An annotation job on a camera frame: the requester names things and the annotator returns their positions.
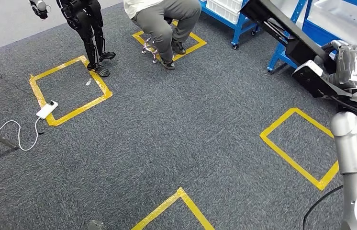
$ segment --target yellow tape square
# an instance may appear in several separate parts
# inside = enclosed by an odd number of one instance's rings
[[[303,169],[297,162],[295,162],[290,156],[288,156],[283,150],[281,150],[273,141],[271,141],[268,136],[273,130],[275,130],[281,123],[283,123],[287,118],[289,118],[293,113],[297,113],[302,116],[305,120],[313,124],[315,127],[326,133],[331,138],[334,138],[331,131],[315,121],[313,118],[309,117],[303,111],[298,108],[291,108],[286,113],[284,113],[279,119],[277,119],[273,124],[271,124],[267,129],[265,129],[260,137],[262,140],[268,144],[278,155],[280,155],[285,161],[287,161],[294,169],[301,173],[308,181],[313,183],[318,189],[324,190],[329,182],[339,171],[338,161],[336,161],[333,166],[328,170],[328,172],[322,177],[321,180],[317,180],[311,174],[309,174],[305,169]]]
[[[173,21],[172,24],[177,26],[177,21]],[[145,43],[144,39],[141,37],[142,34],[144,34],[144,32],[143,31],[139,31],[139,32],[137,32],[137,33],[132,35],[141,45],[143,45]],[[196,49],[198,49],[198,48],[200,48],[200,47],[202,47],[202,46],[207,44],[206,41],[202,40],[200,37],[195,35],[193,32],[190,33],[190,37],[192,39],[194,39],[197,42],[197,44],[195,44],[192,47],[186,49],[186,54],[183,54],[183,55],[182,54],[175,54],[174,57],[173,57],[173,61],[176,61],[176,60],[182,58],[183,56],[185,56],[185,55],[193,52],[194,50],[196,50]],[[159,54],[156,55],[156,58],[160,61],[160,55]]]
[[[205,216],[201,213],[198,207],[191,200],[189,195],[184,191],[183,188],[179,188],[177,192],[169,197],[165,202],[163,202],[159,207],[157,207],[153,212],[151,212],[147,217],[140,221],[135,227],[131,230],[142,230],[146,225],[148,225],[152,220],[158,217],[162,212],[164,212],[168,207],[170,207],[176,200],[179,198],[183,199],[184,203],[189,207],[191,212],[195,215],[198,221],[206,230],[214,230],[214,227],[209,223]]]
[[[40,88],[37,85],[36,81],[49,75],[49,74],[54,73],[60,69],[63,69],[69,65],[79,62],[79,61],[81,61],[85,67],[87,67],[87,65],[89,64],[86,57],[84,55],[82,55],[78,58],[68,61],[58,67],[50,69],[50,70],[48,70],[44,73],[41,73],[39,75],[33,76],[31,74],[31,78],[29,79],[29,84],[31,85],[33,93],[35,94],[41,108],[43,108],[43,106],[46,104],[46,100],[45,100],[45,97],[43,96],[42,92],[40,91]],[[61,117],[59,119],[55,119],[52,114],[49,114],[49,116],[47,116],[47,118],[46,118],[46,121],[50,126],[58,126],[64,122],[68,121],[69,119],[81,114],[82,112],[90,109],[91,107],[97,105],[98,103],[105,101],[106,99],[108,99],[112,96],[112,92],[108,89],[107,85],[105,85],[105,83],[102,81],[101,77],[93,71],[89,71],[89,73],[91,74],[92,78],[95,80],[95,82],[100,87],[103,95],[101,97],[87,103],[86,105],[83,105],[82,107],[70,112],[69,114],[64,115],[63,117]]]

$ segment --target white storage bin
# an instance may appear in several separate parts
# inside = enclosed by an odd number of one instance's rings
[[[353,4],[319,0],[311,7],[308,20],[348,43],[357,43],[357,6]]]
[[[238,24],[239,12],[234,12],[226,8],[222,4],[218,3],[217,0],[207,0],[207,8],[225,18],[230,23]]]
[[[227,9],[230,9],[234,12],[239,12],[242,8],[243,0],[216,0],[217,3],[220,3]]]

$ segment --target humanoid robot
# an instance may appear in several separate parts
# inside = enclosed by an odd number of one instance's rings
[[[343,176],[340,230],[357,230],[357,44],[334,40],[317,45],[270,0],[248,0],[240,12],[284,45],[285,55],[298,66],[292,77],[300,85],[313,97],[338,103],[330,129]]]
[[[102,32],[101,6],[97,0],[56,0],[67,24],[77,31],[84,42],[89,64],[87,69],[108,77],[109,70],[100,65],[105,59],[115,57],[113,52],[105,52],[105,39]],[[47,5],[43,0],[29,0],[34,13],[41,19],[47,18]]]

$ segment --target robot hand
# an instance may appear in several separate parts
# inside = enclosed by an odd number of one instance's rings
[[[47,18],[46,3],[43,0],[29,0],[34,13],[41,19]]]

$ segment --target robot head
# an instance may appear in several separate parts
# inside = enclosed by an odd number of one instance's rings
[[[357,45],[342,45],[335,57],[336,73],[331,84],[343,90],[357,89]]]

